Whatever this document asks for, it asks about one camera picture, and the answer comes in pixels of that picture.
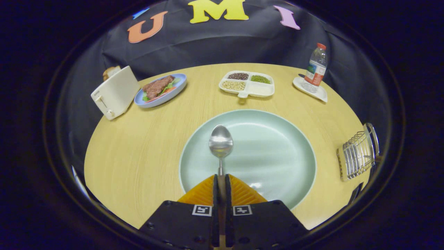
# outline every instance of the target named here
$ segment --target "bottle label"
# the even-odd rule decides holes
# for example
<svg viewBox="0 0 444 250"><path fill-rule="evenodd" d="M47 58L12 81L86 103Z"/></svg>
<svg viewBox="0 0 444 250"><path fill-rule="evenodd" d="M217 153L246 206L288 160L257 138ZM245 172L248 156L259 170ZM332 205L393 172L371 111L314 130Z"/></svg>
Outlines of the bottle label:
<svg viewBox="0 0 444 250"><path fill-rule="evenodd" d="M319 86L322 78L324 77L326 69L326 67L320 65L319 63L310 60L304 79L314 86Z"/></svg>

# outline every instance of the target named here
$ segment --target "wooden tabletop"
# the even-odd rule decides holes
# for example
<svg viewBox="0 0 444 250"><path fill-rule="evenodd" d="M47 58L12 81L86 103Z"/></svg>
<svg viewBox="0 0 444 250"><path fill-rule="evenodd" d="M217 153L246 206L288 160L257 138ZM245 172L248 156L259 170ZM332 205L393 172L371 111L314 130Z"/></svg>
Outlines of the wooden tabletop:
<svg viewBox="0 0 444 250"><path fill-rule="evenodd" d="M259 72L274 79L271 97L239 99L219 89L219 81L233 70ZM122 116L103 117L88 145L85 180L90 191L115 215L140 228L165 200L184 193L179 183L180 154L192 133L210 118L236 109L277 114L297 126L310 141L317 161L313 188L292 210L312 229L347 205L352 191L369 171L347 182L340 179L336 149L362 130L347 103L322 82L324 103L296 89L294 77L304 69L279 65L233 63L192 67L140 81L140 86L168 74L184 73L188 84L170 101L150 109L131 104Z"/></svg>

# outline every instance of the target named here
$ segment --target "red bottle cap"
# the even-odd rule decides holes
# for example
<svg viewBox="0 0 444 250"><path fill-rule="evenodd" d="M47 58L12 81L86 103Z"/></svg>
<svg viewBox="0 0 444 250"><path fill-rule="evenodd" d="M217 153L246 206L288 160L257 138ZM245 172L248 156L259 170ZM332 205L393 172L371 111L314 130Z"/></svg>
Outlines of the red bottle cap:
<svg viewBox="0 0 444 250"><path fill-rule="evenodd" d="M318 46L319 48L323 49L323 50L326 50L326 49L327 49L327 47L326 47L325 45L320 44L320 43L317 43L317 46Z"/></svg>

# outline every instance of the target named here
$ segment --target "plate rim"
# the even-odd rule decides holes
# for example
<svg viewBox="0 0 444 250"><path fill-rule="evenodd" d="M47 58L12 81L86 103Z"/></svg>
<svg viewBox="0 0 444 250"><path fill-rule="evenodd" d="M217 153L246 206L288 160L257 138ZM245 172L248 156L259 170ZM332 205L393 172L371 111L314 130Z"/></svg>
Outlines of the plate rim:
<svg viewBox="0 0 444 250"><path fill-rule="evenodd" d="M273 115L273 116L276 116L277 118L280 118L280 119L283 119L284 121L286 121L286 122L288 122L288 123L290 123L295 129L297 129L302 135L303 135L303 137L307 140L307 142L308 142L308 145L310 146L310 149L311 149L311 151L312 151L312 153L313 153L313 157L314 157L314 177L313 177L313 181L312 181L312 183L311 183L311 185L310 185L310 188L308 189L308 191L307 191L307 193L304 195L304 197L297 203L297 204L295 204L292 208L289 208L290 209L290 211L291 210L293 210L293 209L295 209L301 202L303 202L304 200L305 200L305 198L307 198L307 196L308 196L308 194L311 192L311 190L313 189L313 186L314 186L314 183L315 183L315 181L316 181L316 176L317 176L317 160L316 160L316 154L315 154L315 152L314 152L314 149L313 149L313 146L311 145L311 143L310 143L310 140L308 140L308 138L307 138L307 136L298 128L298 127L296 127L293 123L291 123L289 120L287 120L287 119L285 119L285 118L283 118L283 117L281 117L281 116L279 116L279 115L277 115L277 114L274 114L274 113L271 113L271 112L268 112L268 111L263 111L263 110L259 110L259 109L235 109L235 110L231 110L231 111L228 111L228 112L224 112L224 113L221 113L221 114L218 114L218 115L216 115L216 116L214 116L214 117L212 117L212 118L210 118L209 120L207 120L207 121L205 121L204 123L202 123L192 134L191 134L191 136L188 138L188 140L186 141L186 143L185 143L185 145L184 145L184 147L183 147L183 149L182 149L182 152L181 152L181 154L180 154L180 159L179 159L179 168L178 168L178 177L179 177L179 182L180 182L180 187L182 188L182 191L186 194L186 191L185 191L185 188L184 188L184 186L183 186L183 183L182 183L182 178L181 178L181 169L182 169L182 158L183 158L183 155L184 155L184 152L185 152L185 148L186 148L186 146L188 145L188 143L190 142L190 140L193 138L193 136L205 125L205 124L207 124L208 122L210 122L210 121L212 121L212 120L214 120L214 119L216 119L217 117L219 117L219 116L222 116L222 115L226 115L226 114L229 114L229 113L234 113L234 112L239 112L239 111L254 111L254 112L262 112L262 113L267 113L267 114L270 114L270 115Z"/></svg>

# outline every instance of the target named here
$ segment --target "white toaster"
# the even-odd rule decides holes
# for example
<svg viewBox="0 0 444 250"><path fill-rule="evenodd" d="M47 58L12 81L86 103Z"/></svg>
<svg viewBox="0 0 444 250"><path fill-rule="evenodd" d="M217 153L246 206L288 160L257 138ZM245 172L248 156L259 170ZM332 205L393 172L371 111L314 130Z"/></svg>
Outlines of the white toaster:
<svg viewBox="0 0 444 250"><path fill-rule="evenodd" d="M99 85L91 98L106 118L112 120L127 111L139 89L136 77L127 66Z"/></svg>

